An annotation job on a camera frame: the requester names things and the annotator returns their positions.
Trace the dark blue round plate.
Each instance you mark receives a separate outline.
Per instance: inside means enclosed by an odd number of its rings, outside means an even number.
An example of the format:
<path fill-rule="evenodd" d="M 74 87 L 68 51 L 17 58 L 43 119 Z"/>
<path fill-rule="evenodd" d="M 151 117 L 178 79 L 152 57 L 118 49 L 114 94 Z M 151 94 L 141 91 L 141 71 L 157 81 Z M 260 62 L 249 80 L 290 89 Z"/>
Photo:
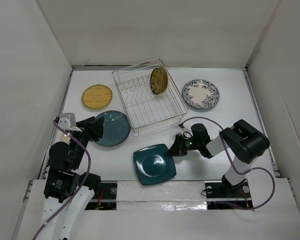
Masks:
<path fill-rule="evenodd" d="M 96 143 L 102 147 L 115 147 L 123 143 L 131 132 L 127 116 L 117 110 L 108 110 L 96 116 L 103 117 L 103 136 Z"/>

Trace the teal square plate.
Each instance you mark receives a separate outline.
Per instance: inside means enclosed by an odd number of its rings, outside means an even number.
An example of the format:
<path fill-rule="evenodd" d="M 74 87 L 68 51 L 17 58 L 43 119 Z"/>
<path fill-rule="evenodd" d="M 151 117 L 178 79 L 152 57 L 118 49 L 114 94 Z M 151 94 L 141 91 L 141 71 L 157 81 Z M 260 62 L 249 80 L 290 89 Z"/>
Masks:
<path fill-rule="evenodd" d="M 144 147 L 133 153 L 136 176 L 143 186 L 153 186 L 173 179 L 176 165 L 172 156 L 166 156 L 168 147 L 156 144 Z"/>

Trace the blue floral white plate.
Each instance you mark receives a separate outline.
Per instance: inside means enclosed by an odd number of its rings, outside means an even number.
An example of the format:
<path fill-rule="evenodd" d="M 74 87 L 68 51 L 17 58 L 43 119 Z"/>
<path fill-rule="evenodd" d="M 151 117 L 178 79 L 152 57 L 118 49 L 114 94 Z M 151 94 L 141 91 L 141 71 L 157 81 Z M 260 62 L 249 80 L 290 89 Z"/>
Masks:
<path fill-rule="evenodd" d="M 182 96 L 188 105 L 198 110 L 208 110 L 220 100 L 218 88 L 210 81 L 194 79 L 182 88 Z"/>

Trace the yellow black patterned plate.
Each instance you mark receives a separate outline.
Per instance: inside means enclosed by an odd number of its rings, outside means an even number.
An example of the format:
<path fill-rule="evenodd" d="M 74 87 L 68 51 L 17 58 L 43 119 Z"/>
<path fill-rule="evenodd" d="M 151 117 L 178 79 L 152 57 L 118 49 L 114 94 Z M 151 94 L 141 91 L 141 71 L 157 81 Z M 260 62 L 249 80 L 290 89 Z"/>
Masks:
<path fill-rule="evenodd" d="M 150 75 L 150 88 L 155 95 L 162 94 L 168 87 L 168 73 L 164 67 L 156 67 Z"/>

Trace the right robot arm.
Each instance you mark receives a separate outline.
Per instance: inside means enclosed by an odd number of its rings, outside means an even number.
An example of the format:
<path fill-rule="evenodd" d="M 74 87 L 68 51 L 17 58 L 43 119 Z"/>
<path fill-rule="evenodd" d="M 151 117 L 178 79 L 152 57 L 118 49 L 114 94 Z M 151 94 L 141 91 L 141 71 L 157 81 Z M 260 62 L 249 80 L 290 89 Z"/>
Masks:
<path fill-rule="evenodd" d="M 220 187 L 227 197 L 232 197 L 239 191 L 255 160 L 270 147 L 269 139 L 243 119 L 235 122 L 232 127 L 222 128 L 214 139 L 210 138 L 207 128 L 202 123 L 196 123 L 190 129 L 192 136 L 177 134 L 165 155 L 181 157 L 186 156 L 188 151 L 199 151 L 203 157 L 211 159 L 221 152 L 228 154 L 228 150 L 231 150 L 234 159 L 230 161 L 228 171 L 222 176 Z"/>

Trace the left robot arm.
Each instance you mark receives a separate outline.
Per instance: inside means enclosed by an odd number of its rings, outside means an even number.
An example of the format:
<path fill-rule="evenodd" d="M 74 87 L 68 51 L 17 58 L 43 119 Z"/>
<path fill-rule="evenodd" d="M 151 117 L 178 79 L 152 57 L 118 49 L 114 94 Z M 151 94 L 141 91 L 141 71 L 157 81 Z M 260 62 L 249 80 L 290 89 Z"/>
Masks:
<path fill-rule="evenodd" d="M 73 113 L 63 113 L 53 121 L 70 140 L 56 142 L 49 149 L 42 223 L 35 240 L 71 239 L 89 201 L 101 194 L 99 175 L 89 169 L 83 174 L 75 171 L 84 156 L 92 164 L 87 146 L 103 137 L 104 121 L 104 117 L 90 117 L 77 122 Z"/>

